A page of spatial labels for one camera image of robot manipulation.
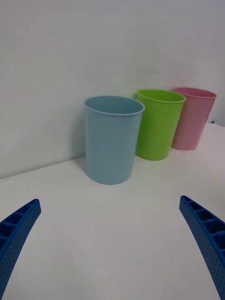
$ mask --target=white tabletop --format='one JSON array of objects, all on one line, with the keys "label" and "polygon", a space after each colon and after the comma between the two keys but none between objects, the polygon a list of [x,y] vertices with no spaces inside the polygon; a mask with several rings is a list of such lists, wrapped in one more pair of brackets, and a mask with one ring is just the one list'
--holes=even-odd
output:
[{"label": "white tabletop", "polygon": [[196,151],[135,157],[119,185],[83,169],[80,158],[0,182],[1,220],[34,198],[42,208],[3,300],[219,300],[179,202],[225,220],[225,128],[207,124]]}]

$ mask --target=white wall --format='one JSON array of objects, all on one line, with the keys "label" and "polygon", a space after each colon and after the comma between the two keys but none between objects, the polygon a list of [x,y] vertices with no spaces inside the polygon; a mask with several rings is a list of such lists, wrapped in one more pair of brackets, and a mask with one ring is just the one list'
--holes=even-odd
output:
[{"label": "white wall", "polygon": [[225,125],[224,8],[223,0],[1,1],[0,177],[83,155],[83,102],[94,95],[205,88],[218,94],[210,119]]}]

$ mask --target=plastic cup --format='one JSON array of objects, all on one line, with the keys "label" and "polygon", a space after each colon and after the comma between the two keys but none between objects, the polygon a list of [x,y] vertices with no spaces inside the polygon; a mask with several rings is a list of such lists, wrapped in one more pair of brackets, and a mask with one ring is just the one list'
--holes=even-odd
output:
[{"label": "plastic cup", "polygon": [[130,175],[144,105],[119,96],[85,101],[86,168],[99,183],[118,184]]},{"label": "plastic cup", "polygon": [[149,160],[167,157],[185,101],[168,90],[139,90],[137,100],[145,105],[136,155]]},{"label": "plastic cup", "polygon": [[172,142],[179,150],[195,150],[209,117],[216,94],[208,90],[175,88],[186,97],[180,121]]}]

